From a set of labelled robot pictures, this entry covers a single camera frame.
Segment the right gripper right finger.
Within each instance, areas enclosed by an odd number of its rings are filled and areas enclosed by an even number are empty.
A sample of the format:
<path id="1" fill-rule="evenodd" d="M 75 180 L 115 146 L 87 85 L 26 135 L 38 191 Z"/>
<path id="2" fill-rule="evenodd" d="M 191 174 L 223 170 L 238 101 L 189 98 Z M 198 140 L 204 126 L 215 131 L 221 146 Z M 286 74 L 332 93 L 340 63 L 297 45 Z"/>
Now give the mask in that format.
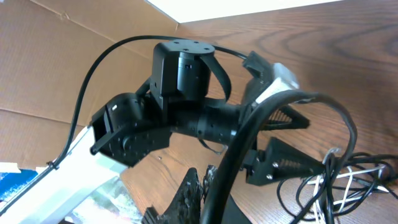
<path id="1" fill-rule="evenodd" d="M 232 182 L 228 180 L 221 183 L 227 177 L 217 173 L 216 166 L 208 165 L 203 178 L 203 222 L 204 223 L 226 223 L 226 224 L 251 224 L 233 200 L 230 190 Z"/>

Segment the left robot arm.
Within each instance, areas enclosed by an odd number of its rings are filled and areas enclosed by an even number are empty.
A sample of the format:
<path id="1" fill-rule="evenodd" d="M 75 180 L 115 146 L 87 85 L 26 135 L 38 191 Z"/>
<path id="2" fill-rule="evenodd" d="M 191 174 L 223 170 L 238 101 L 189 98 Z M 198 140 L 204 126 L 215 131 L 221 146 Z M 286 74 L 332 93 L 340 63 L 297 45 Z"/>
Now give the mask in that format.
<path id="1" fill-rule="evenodd" d="M 306 117 L 287 103 L 272 106 L 279 93 L 295 93 L 297 80 L 282 64 L 271 64 L 255 52 L 241 54 L 252 75 L 242 102 L 231 105 L 231 81 L 215 58 L 218 46 L 175 37 L 158 37 L 152 75 L 135 93 L 108 101 L 80 133 L 70 131 L 65 148 L 1 209 L 8 223 L 63 221 L 90 193 L 107 180 L 140 163 L 151 152 L 165 149 L 173 133 L 217 142 L 228 149 L 203 181 L 188 170 L 163 214 L 148 208 L 144 223 L 209 223 L 215 211 L 222 220 L 246 223 L 228 189 L 215 192 L 222 180 L 233 183 L 236 171 L 246 170 L 249 184 L 262 186 L 296 177 L 320 174 L 324 165 L 283 141 L 272 138 L 257 149 L 258 129 L 249 123 L 268 109 L 262 130 L 305 129 Z"/>

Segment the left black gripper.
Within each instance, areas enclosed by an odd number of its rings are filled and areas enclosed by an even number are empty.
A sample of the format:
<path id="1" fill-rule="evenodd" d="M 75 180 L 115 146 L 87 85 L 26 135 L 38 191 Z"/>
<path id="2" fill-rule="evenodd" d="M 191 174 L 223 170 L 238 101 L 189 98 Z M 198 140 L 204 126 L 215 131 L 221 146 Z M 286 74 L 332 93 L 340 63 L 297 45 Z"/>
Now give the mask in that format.
<path id="1" fill-rule="evenodd" d="M 256 107 L 256 99 L 274 81 L 272 65 L 255 51 L 242 63 L 252 75 L 246 84 L 239 110 L 239 126 Z M 261 131 L 306 129 L 310 121 L 291 106 L 275 110 Z M 263 186 L 291 178 L 319 175 L 325 165 L 277 138 L 270 138 L 264 150 L 250 149 L 245 155 L 246 183 Z"/>

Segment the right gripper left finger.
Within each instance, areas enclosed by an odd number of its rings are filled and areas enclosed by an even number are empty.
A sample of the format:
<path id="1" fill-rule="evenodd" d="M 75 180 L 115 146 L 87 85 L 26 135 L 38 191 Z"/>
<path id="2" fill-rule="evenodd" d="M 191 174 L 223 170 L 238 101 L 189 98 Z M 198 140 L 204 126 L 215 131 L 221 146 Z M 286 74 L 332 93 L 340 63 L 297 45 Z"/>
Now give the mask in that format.
<path id="1" fill-rule="evenodd" d="M 203 188 L 197 170 L 189 168 L 170 205 L 163 214 L 154 207 L 148 207 L 141 220 L 142 224 L 194 224 L 200 222 Z"/>

